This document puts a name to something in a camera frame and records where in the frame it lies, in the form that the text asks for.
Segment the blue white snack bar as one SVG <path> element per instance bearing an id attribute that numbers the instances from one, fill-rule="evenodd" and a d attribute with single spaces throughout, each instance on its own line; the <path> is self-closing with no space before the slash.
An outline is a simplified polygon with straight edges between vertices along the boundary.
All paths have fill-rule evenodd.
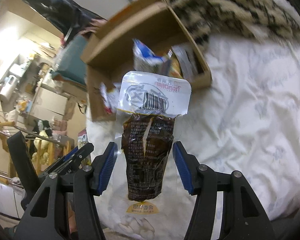
<path id="1" fill-rule="evenodd" d="M 181 75 L 189 82 L 199 75 L 196 56 L 189 43 L 182 43 L 172 47 L 172 51 L 178 60 Z"/>

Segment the yellow chip bag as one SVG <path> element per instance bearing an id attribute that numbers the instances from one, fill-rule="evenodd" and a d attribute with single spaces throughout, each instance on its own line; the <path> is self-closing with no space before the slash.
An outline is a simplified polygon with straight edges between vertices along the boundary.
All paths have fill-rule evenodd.
<path id="1" fill-rule="evenodd" d="M 177 59 L 177 56 L 175 55 L 173 50 L 170 49 L 168 51 L 168 57 L 170 60 L 170 70 L 168 72 L 168 75 L 170 77 L 182 79 L 183 75 L 182 75 L 181 67 L 180 67 L 179 61 Z"/>

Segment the brown cardboard box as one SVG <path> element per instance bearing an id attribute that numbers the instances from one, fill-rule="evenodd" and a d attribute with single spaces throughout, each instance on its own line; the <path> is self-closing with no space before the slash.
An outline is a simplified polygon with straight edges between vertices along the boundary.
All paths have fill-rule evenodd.
<path id="1" fill-rule="evenodd" d="M 190 82 L 193 90 L 210 87 L 211 71 L 202 52 L 166 0 L 137 0 L 114 15 L 92 35 L 82 52 L 87 65 L 87 89 L 91 119 L 115 120 L 104 109 L 100 84 L 111 88 L 133 70 L 133 40 L 138 39 L 157 55 L 171 46 L 189 42 L 199 64 L 199 74 Z"/>

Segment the white washing machine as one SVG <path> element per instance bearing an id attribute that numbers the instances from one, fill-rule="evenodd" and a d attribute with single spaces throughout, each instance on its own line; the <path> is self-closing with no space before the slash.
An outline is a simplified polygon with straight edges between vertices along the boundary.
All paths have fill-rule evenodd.
<path id="1" fill-rule="evenodd" d="M 9 102 L 17 84 L 18 79 L 16 78 L 16 76 L 10 75 L 7 79 L 7 82 L 0 91 L 0 101 Z"/>

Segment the dark braised meat packet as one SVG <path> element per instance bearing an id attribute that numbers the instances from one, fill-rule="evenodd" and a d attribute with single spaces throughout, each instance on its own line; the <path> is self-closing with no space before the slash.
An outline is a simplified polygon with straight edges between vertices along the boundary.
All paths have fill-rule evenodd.
<path id="1" fill-rule="evenodd" d="M 117 156 L 125 159 L 123 177 L 127 213 L 151 215 L 150 201 L 162 192 L 174 141 L 175 120 L 188 113 L 191 85 L 187 80 L 131 71 L 122 78 L 116 111 Z"/>

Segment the cream black fuzzy blanket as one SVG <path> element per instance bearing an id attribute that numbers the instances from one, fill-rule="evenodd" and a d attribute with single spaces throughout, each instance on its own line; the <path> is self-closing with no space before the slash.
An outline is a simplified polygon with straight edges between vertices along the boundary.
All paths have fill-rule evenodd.
<path id="1" fill-rule="evenodd" d="M 216 32 L 300 42 L 300 16 L 286 0 L 166 0 L 198 47 Z"/>

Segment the white floral bed sheet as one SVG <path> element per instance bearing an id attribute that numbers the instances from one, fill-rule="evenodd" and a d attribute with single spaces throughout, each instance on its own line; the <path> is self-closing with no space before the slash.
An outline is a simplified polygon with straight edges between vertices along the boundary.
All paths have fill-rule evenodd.
<path id="1" fill-rule="evenodd" d="M 229 29 L 218 16 L 201 20 L 206 26 L 185 25 L 192 38 L 208 35 L 199 45 L 211 78 L 206 74 L 191 85 L 188 114 L 177 117 L 175 138 L 190 154 L 215 171 L 243 172 L 257 194 L 269 219 L 275 237 L 300 239 L 300 16 L 287 0 L 238 0 L 234 20 L 243 30 Z M 288 22 L 280 20 L 270 30 L 266 22 L 253 23 L 252 16 L 243 16 L 243 5 L 256 9 L 252 2 L 270 9 L 279 19 L 285 12 Z M 115 137 L 115 116 L 101 113 L 101 82 L 120 82 L 132 69 L 132 41 L 125 41 L 118 50 L 106 51 L 106 63 L 87 64 L 89 111 L 87 133 L 95 146 L 93 158 L 101 147 Z M 163 193 L 153 200 L 160 212 L 146 219 L 154 232 L 148 233 L 143 222 L 132 215 L 122 215 L 116 204 L 127 204 L 119 196 L 124 184 L 123 164 L 116 163 L 119 177 L 99 200 L 95 198 L 107 239 L 181 239 L 190 222 L 194 197 L 182 190 L 177 168 L 169 157 L 164 175 Z"/>

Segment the white grey snack bag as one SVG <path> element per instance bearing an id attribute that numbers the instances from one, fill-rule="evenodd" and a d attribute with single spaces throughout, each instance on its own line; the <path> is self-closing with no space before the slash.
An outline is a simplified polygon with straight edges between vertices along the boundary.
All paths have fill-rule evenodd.
<path id="1" fill-rule="evenodd" d="M 119 101 L 121 83 L 114 83 L 113 87 L 107 88 L 104 83 L 100 84 L 100 94 L 103 99 L 104 110 L 108 114 L 115 114 L 117 111 L 117 104 Z"/>

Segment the black plastic bag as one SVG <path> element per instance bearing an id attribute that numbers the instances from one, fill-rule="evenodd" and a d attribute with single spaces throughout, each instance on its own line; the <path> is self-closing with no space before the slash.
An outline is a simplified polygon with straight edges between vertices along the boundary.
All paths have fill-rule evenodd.
<path id="1" fill-rule="evenodd" d="M 73 0 L 22 0 L 56 27 L 68 41 L 78 34 L 89 34 L 100 15 L 85 9 Z"/>

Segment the blue white chip bag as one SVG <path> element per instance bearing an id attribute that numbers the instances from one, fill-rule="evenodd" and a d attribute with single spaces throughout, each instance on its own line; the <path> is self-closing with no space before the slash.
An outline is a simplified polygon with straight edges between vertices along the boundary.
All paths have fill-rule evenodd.
<path id="1" fill-rule="evenodd" d="M 171 68 L 171 59 L 167 56 L 158 56 L 138 39 L 133 40 L 133 67 L 138 72 L 147 72 L 168 76 Z"/>

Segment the wooden drying rack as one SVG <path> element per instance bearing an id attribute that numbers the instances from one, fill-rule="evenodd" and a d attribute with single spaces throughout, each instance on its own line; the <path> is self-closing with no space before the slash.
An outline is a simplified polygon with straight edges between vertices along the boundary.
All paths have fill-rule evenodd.
<path id="1" fill-rule="evenodd" d="M 36 174 L 41 174 L 57 159 L 55 155 L 57 149 L 61 150 L 62 157 L 74 146 L 73 140 L 69 137 L 54 140 L 49 136 L 18 127 L 13 121 L 0 122 L 0 140 L 2 149 L 10 154 L 7 173 L 9 178 L 31 169 L 34 169 Z"/>

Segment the teal cushion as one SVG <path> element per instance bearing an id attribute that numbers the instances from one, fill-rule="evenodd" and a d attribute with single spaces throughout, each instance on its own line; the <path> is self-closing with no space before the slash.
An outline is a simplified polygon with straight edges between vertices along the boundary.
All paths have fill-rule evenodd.
<path id="1" fill-rule="evenodd" d="M 57 55 L 56 70 L 52 72 L 53 80 L 71 81 L 85 86 L 86 64 L 81 60 L 87 39 L 76 35 L 69 44 Z"/>

